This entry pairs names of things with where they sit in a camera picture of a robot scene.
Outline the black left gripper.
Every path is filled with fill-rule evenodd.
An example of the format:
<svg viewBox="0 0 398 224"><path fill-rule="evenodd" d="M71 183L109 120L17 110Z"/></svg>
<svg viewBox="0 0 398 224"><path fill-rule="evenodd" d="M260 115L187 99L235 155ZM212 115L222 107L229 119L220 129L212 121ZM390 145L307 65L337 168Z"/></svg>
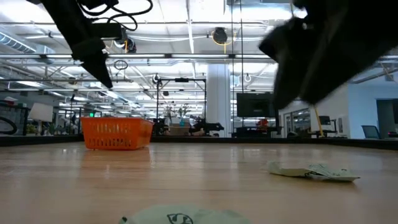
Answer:
<svg viewBox="0 0 398 224"><path fill-rule="evenodd" d="M112 88L113 84L106 67L107 53L104 53L104 42L93 37L72 46L72 58L79 60L82 67L101 82L106 88Z"/></svg>

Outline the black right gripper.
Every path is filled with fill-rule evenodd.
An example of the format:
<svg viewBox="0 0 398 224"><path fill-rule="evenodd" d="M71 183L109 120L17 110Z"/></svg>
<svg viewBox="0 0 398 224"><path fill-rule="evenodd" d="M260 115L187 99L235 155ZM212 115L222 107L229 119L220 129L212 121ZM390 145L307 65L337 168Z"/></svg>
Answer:
<svg viewBox="0 0 398 224"><path fill-rule="evenodd" d="M308 13L299 20L301 55L280 61L274 82L274 107L288 106L300 92L311 105L398 46L398 11Z"/></svg>

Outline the green white Truvia packet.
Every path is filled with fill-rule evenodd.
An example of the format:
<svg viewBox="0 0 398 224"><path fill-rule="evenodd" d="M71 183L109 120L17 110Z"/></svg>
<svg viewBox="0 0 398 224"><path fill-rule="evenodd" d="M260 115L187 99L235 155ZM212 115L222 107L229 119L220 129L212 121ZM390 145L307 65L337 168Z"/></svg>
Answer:
<svg viewBox="0 0 398 224"><path fill-rule="evenodd" d="M309 164L303 168L284 167L280 162L269 162L270 174L285 177L306 178L313 180L327 180L335 182L354 182L360 176L354 175L348 169L330 169L326 164Z"/></svg>
<svg viewBox="0 0 398 224"><path fill-rule="evenodd" d="M196 205L154 205L123 216L118 224L252 224L232 210L214 210Z"/></svg>

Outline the large black monitor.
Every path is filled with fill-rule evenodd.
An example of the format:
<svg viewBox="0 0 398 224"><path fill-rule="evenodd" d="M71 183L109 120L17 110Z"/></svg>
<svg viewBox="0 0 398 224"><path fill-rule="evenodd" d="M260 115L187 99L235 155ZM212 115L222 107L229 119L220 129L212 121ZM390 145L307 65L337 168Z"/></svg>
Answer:
<svg viewBox="0 0 398 224"><path fill-rule="evenodd" d="M275 118L272 93L237 93L237 116L240 118Z"/></svg>

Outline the black monitor cart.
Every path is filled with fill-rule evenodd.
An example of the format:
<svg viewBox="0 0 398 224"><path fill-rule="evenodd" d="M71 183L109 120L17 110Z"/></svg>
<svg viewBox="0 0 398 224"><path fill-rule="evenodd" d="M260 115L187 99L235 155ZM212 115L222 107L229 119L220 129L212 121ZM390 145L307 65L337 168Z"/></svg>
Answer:
<svg viewBox="0 0 398 224"><path fill-rule="evenodd" d="M272 138L273 135L281 134L282 126L280 125L278 119L265 118L269 122L267 131L257 129L256 123L260 119L246 119L246 121L249 121L249 126L241 126L234 128L234 131L231 133L231 137L232 138Z"/></svg>

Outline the orange plastic basket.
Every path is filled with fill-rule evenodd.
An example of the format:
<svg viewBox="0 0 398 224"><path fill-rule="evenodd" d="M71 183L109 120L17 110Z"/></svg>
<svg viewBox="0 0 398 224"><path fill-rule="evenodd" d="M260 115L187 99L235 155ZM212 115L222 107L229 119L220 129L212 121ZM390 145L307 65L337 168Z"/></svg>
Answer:
<svg viewBox="0 0 398 224"><path fill-rule="evenodd" d="M142 118L83 117L85 146L93 150L132 151L150 144L154 123Z"/></svg>

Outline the white board panel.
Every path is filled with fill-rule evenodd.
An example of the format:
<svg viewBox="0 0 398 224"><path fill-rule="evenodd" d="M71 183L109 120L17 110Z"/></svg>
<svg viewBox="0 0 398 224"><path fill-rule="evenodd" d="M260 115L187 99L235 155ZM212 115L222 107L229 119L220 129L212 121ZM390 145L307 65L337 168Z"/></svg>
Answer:
<svg viewBox="0 0 398 224"><path fill-rule="evenodd" d="M53 106L34 103L29 112L28 118L36 121L52 122Z"/></svg>

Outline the blue office chair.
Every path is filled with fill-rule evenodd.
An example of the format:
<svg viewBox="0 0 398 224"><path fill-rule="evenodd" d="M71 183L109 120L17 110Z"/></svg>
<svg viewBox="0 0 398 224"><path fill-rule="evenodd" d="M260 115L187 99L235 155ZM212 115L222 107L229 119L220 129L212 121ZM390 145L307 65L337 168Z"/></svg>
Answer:
<svg viewBox="0 0 398 224"><path fill-rule="evenodd" d="M362 129L366 139L381 139L379 130L376 126L362 125Z"/></svg>

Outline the white square column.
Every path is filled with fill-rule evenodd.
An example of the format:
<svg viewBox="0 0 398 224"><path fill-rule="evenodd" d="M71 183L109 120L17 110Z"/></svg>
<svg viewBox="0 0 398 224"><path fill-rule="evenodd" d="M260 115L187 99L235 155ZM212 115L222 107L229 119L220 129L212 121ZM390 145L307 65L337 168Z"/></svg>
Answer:
<svg viewBox="0 0 398 224"><path fill-rule="evenodd" d="M206 120L220 123L224 130L217 131L221 138L231 136L231 93L228 64L209 64L206 76Z"/></svg>

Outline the long linear ceiling light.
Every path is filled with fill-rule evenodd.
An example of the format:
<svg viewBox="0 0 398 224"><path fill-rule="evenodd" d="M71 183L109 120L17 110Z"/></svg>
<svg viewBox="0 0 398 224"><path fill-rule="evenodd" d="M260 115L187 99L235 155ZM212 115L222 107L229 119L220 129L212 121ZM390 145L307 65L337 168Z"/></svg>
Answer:
<svg viewBox="0 0 398 224"><path fill-rule="evenodd" d="M232 59L232 58L243 58L243 59L270 59L266 55L260 54L107 54L108 58L176 58L176 59ZM11 58L31 58L31 59L43 59L43 58L62 58L71 59L72 55L68 54L0 54L0 59L11 59Z"/></svg>

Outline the teal vase with flowers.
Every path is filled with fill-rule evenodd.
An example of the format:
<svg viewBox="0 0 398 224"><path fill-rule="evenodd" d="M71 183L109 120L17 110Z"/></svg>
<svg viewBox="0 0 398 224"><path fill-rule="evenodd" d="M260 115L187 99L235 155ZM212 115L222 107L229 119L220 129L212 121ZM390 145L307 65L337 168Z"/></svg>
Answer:
<svg viewBox="0 0 398 224"><path fill-rule="evenodd" d="M179 126L185 125L185 116L190 112L188 104L183 104L180 108L175 105L168 105L164 109L164 117L168 120L168 125L178 124Z"/></svg>

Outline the brown cardboard box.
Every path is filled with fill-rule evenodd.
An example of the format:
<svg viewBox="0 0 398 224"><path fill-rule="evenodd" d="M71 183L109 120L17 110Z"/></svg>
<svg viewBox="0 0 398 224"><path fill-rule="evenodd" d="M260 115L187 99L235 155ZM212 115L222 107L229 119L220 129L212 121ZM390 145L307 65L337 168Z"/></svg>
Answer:
<svg viewBox="0 0 398 224"><path fill-rule="evenodd" d="M189 136L190 127L188 126L169 126L170 136Z"/></svg>

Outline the black background rig frame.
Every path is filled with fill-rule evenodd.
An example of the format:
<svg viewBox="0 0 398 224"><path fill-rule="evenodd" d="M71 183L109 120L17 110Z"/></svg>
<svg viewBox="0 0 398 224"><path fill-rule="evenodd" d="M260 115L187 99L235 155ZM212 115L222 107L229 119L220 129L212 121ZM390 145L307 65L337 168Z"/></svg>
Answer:
<svg viewBox="0 0 398 224"><path fill-rule="evenodd" d="M204 101L204 106L206 107L206 97L207 97L207 84L206 84L206 79L196 79L196 78L165 78L165 79L161 79L162 81L165 81L165 83L162 85L162 87L166 87L166 85L169 82L175 82L175 83L187 83L187 82L194 82L195 84L197 84L198 87L200 87L200 89L204 92L204 97L203 97L203 101ZM202 88L201 85L198 84L198 82L202 81L204 83L204 88ZM156 118L159 118L159 93L160 93L161 89L159 88L158 85L156 85Z"/></svg>

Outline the black aluminium table frame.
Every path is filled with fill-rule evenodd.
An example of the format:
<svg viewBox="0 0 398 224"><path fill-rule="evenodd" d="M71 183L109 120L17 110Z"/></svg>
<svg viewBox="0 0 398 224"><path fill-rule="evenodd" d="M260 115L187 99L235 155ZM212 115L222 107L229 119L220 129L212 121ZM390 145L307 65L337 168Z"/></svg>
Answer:
<svg viewBox="0 0 398 224"><path fill-rule="evenodd" d="M36 144L82 142L82 135L72 136L0 136L0 147ZM398 140L344 139L344 138L216 138L154 136L156 143L217 143L217 144L326 144L346 147L362 147L398 151Z"/></svg>

